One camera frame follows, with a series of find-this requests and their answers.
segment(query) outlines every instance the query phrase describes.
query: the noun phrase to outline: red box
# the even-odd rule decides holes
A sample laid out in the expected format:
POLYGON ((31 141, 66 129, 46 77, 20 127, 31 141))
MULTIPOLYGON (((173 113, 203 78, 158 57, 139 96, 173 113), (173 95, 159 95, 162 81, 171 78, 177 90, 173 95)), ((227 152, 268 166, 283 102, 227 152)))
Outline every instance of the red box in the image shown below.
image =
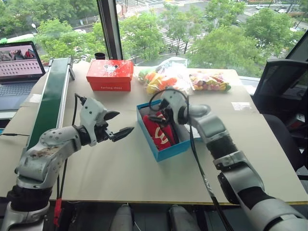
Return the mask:
POLYGON ((92 90, 130 91, 133 62, 129 60, 94 60, 87 73, 92 90))

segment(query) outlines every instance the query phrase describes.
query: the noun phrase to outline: white paper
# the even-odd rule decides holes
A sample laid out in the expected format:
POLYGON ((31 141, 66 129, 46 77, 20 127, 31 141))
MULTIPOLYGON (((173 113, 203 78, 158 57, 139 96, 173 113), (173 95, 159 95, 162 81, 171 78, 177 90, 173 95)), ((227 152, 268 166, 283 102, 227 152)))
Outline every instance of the white paper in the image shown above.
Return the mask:
POLYGON ((249 102, 231 102, 235 111, 250 110, 252 107, 249 102))

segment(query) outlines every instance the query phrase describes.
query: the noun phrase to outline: orange toy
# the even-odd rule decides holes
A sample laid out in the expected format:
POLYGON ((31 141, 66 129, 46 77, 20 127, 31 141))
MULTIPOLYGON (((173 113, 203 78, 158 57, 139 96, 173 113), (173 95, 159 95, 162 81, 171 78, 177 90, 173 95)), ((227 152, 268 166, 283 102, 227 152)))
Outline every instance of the orange toy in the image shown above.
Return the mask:
POLYGON ((154 78, 159 77, 160 74, 157 72, 150 72, 144 77, 144 81, 149 84, 154 78))
POLYGON ((163 90, 166 89, 167 87, 174 86, 177 83, 176 78, 168 78, 168 79, 163 79, 160 81, 160 84, 158 85, 158 90, 163 90))

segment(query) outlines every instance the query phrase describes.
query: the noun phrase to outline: robotic arm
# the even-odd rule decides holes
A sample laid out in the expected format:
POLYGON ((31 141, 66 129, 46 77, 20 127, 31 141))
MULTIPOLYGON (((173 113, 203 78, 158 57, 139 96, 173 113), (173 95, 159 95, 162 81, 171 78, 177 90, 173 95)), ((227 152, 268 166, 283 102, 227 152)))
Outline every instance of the robotic arm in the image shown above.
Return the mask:
POLYGON ((161 105, 168 105, 178 124, 191 123, 214 158, 221 188, 232 204, 240 205, 259 231, 306 231, 308 220, 280 199, 264 192, 261 177, 233 143, 222 121, 207 105, 189 105, 184 97, 167 90, 161 105))
POLYGON ((80 126, 51 129, 44 132, 38 143, 23 151, 15 170, 17 184, 8 192, 7 205, 1 231, 13 225, 28 224, 47 214, 51 190, 63 162, 82 146, 94 146, 110 139, 117 141, 126 137, 134 127, 121 129, 118 133, 108 130, 109 119, 119 112, 108 111, 100 102, 81 97, 80 126))

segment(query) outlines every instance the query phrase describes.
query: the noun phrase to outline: red cable connector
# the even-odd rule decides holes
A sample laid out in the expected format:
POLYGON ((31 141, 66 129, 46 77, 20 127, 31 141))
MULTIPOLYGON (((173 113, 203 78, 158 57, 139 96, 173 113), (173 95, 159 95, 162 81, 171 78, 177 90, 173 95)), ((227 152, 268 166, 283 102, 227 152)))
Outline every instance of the red cable connector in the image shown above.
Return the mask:
POLYGON ((61 215, 61 204, 62 204, 62 198, 58 198, 56 200, 56 206, 54 207, 54 215, 53 215, 53 223, 59 227, 59 218, 61 215))

